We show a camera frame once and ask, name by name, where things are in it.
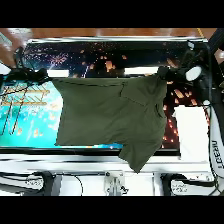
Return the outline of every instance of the brown wooden surface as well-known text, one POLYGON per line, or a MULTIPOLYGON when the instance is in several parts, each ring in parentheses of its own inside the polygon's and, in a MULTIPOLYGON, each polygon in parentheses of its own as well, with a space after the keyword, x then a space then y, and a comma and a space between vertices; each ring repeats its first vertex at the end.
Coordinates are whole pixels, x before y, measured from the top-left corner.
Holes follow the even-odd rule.
MULTIPOLYGON (((216 28, 201 28, 202 34, 210 38, 216 28)), ((19 46, 23 46, 30 38, 49 37, 75 37, 75 36, 201 36, 197 28, 31 28, 30 32, 14 32, 12 29, 0 28, 0 32, 6 36, 12 46, 0 44, 0 60, 3 63, 14 66, 13 52, 19 46)), ((221 62, 222 54, 216 53, 217 60, 221 62)))

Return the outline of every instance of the fabric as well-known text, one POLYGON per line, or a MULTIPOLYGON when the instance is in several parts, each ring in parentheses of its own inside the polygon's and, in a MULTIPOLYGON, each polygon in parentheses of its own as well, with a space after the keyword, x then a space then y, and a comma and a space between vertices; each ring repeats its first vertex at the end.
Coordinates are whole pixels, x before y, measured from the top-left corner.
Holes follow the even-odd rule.
POLYGON ((119 157, 140 172, 162 144, 166 81, 139 78, 59 78, 63 98, 56 145, 123 144, 119 157))

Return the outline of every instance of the white cloth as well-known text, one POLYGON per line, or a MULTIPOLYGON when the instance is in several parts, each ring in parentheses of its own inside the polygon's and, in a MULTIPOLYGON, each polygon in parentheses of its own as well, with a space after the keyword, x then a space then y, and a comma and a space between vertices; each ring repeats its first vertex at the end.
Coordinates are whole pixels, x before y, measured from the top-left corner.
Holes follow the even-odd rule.
POLYGON ((209 161, 208 124, 202 107, 175 108, 181 160, 209 161))

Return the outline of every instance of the t-shirt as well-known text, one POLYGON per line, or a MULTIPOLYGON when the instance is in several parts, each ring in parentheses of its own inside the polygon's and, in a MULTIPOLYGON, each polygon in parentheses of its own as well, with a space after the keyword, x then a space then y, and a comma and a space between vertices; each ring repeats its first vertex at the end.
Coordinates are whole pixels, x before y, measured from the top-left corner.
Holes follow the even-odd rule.
POLYGON ((140 172, 160 148, 167 85, 158 75, 138 78, 58 78, 63 98, 56 145, 123 144, 119 158, 140 172))

